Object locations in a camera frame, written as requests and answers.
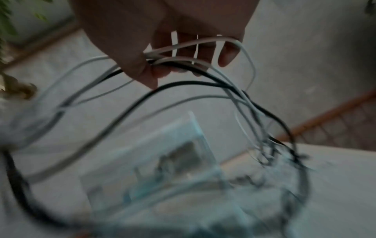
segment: finger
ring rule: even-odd
[[[209,37],[209,36],[199,35],[198,38],[200,39],[200,38],[206,38],[206,37]],[[213,56],[214,56],[216,46],[217,46],[217,44],[215,42],[208,42],[208,43],[199,44],[198,47],[197,47],[198,48],[197,49],[197,59],[206,61],[206,62],[211,64],[212,63],[211,61],[213,60]],[[195,64],[195,65],[202,68],[204,71],[208,70],[208,68],[203,66],[203,65],[199,65],[199,64]]]
[[[177,32],[177,42],[179,44],[191,41],[191,40],[196,40],[197,35],[190,35],[186,33],[181,33]],[[194,57],[196,53],[197,45],[191,45],[188,47],[184,47],[181,49],[178,49],[176,52],[176,56],[185,56],[185,57]],[[186,70],[181,70],[181,69],[173,69],[175,72],[185,72]]]
[[[244,32],[241,34],[234,36],[232,38],[237,39],[240,42],[243,42]],[[221,53],[219,54],[218,64],[221,67],[225,67],[231,63],[235,59],[235,57],[239,54],[240,49],[231,42],[226,42],[223,45]]]
[[[143,53],[140,53],[131,61],[123,62],[122,60],[114,60],[129,77],[151,89],[158,87],[158,78],[154,76],[152,67],[146,61]]]
[[[153,49],[158,49],[172,45],[171,33],[156,31],[150,42]],[[171,57],[172,51],[162,53],[164,56]],[[171,68],[163,65],[152,66],[152,74],[155,78],[163,78],[169,75]]]

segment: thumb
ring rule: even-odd
[[[152,67],[146,61],[143,53],[138,54],[136,57],[132,57],[132,60],[127,59],[126,62],[121,59],[114,60],[124,73],[132,79],[151,89],[156,89],[158,87],[158,78],[153,75]]]

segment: gray floor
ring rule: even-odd
[[[376,86],[376,16],[365,15],[364,7],[364,0],[261,1],[247,26],[244,39],[258,73],[257,81],[249,91],[252,99],[293,127],[373,89]],[[101,52],[83,32],[78,32],[7,73],[43,89],[68,67],[97,55]],[[84,67],[53,92],[48,102],[63,99],[111,65],[112,62],[108,61]],[[238,57],[224,71],[241,87],[247,85],[252,73],[244,56]],[[161,84],[191,79],[194,79],[191,74],[172,74],[161,80]],[[118,76],[91,91],[88,96],[112,89],[127,80],[124,75]],[[24,173],[32,173],[62,159],[83,141],[96,135],[135,98],[147,91],[144,86],[134,83],[106,98],[73,109],[49,135],[18,152],[15,156],[17,165]],[[223,92],[197,86],[172,89],[148,101],[129,121],[176,100],[202,94]],[[90,157],[130,145],[190,110],[196,115],[218,160],[237,155],[248,146],[229,102],[190,102],[124,134],[112,136],[76,166],[35,190],[56,210],[74,210],[76,206],[73,204],[81,201],[83,196],[76,185],[77,174],[88,164]],[[278,134],[281,131],[273,128],[272,132]],[[69,189],[71,200],[59,200],[59,197],[66,196],[64,191]]]

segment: concrete floor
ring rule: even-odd
[[[374,88],[376,17],[365,15],[364,7],[364,0],[261,1],[244,38],[245,47],[254,59],[258,73],[257,81],[249,90],[251,98],[293,127]],[[67,68],[101,54],[80,31],[9,69],[7,73],[44,89]],[[99,62],[77,71],[51,94],[48,101],[57,102],[65,98],[112,64],[110,61]],[[239,56],[224,71],[243,88],[249,82],[251,70],[244,56]],[[171,74],[161,80],[161,84],[194,78],[190,73]],[[129,78],[125,75],[118,76],[87,96],[107,91],[127,80]],[[27,174],[54,164],[72,153],[83,141],[96,135],[135,98],[147,91],[146,87],[134,83],[105,98],[73,109],[50,134],[17,152],[17,165]],[[197,86],[169,90],[141,106],[129,121],[176,100],[202,94],[223,92]],[[217,160],[233,157],[248,146],[234,119],[235,109],[229,102],[214,99],[190,102],[107,139],[75,166],[36,186],[35,191],[42,201],[57,211],[74,211],[84,196],[77,185],[77,174],[90,163],[93,155],[130,145],[189,110],[196,115]],[[272,129],[274,134],[280,132],[278,128]],[[59,199],[65,198],[67,191],[70,199]],[[19,237],[18,232],[21,231],[6,232],[9,232],[8,237]]]

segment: hand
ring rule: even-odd
[[[259,0],[70,0],[90,40],[109,55],[131,78],[154,89],[167,76],[166,66],[150,66],[145,48],[172,45],[208,36],[243,40],[244,29]],[[197,58],[212,61],[215,43],[200,44]],[[177,56],[193,57],[196,46],[179,49]],[[225,43],[218,63],[228,65],[239,49]]]

